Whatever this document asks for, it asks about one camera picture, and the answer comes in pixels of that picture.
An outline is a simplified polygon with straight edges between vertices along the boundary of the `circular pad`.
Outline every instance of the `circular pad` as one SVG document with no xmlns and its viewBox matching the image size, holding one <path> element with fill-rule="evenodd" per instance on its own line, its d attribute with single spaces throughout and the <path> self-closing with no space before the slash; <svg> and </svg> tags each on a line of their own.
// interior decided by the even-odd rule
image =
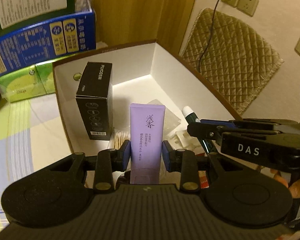
<svg viewBox="0 0 300 240">
<path fill-rule="evenodd" d="M 65 223 L 82 213 L 92 191 L 71 175 L 39 171 L 7 187 L 1 204 L 9 222 L 44 228 Z"/>
<path fill-rule="evenodd" d="M 205 192 L 205 203 L 217 217 L 247 228 L 282 222 L 292 206 L 289 190 L 256 171 L 226 172 Z"/>
</svg>

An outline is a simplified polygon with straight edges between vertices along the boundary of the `beige quilted pad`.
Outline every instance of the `beige quilted pad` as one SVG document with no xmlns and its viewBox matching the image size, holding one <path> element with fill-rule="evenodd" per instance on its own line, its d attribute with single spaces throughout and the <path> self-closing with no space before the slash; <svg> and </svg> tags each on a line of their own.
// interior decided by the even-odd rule
<svg viewBox="0 0 300 240">
<path fill-rule="evenodd" d="M 210 46 L 198 67 L 210 36 L 212 14 L 210 8 L 199 13 L 182 56 L 242 114 L 283 60 L 249 25 L 217 11 Z"/>
</svg>

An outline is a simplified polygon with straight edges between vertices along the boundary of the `white wall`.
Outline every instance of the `white wall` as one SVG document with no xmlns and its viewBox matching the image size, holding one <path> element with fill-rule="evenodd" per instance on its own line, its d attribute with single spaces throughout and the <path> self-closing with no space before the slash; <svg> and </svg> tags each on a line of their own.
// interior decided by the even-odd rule
<svg viewBox="0 0 300 240">
<path fill-rule="evenodd" d="M 186 45 L 199 11 L 207 7 L 214 8 L 216 1 L 195 1 L 180 52 Z M 285 60 L 243 117 L 285 118 L 300 122 L 300 57 L 294 51 L 300 37 L 300 0 L 259 0 L 253 17 L 222 2 L 217 10 L 249 24 Z"/>
</svg>

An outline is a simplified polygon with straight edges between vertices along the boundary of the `wooden cabinet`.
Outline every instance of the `wooden cabinet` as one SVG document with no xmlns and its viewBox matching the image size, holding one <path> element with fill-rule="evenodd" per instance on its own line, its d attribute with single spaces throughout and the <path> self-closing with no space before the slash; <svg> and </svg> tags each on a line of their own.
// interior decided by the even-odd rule
<svg viewBox="0 0 300 240">
<path fill-rule="evenodd" d="M 195 0 L 92 0 L 99 40 L 109 46 L 158 39 L 179 53 Z"/>
</svg>

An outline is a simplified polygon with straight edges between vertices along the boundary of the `box lid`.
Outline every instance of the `box lid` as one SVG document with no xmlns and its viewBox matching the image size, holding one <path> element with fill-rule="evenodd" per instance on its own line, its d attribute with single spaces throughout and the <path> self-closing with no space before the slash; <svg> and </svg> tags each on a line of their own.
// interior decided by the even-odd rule
<svg viewBox="0 0 300 240">
<path fill-rule="evenodd" d="M 111 70 L 111 63 L 88 62 L 82 73 L 76 97 L 107 98 Z"/>
</svg>

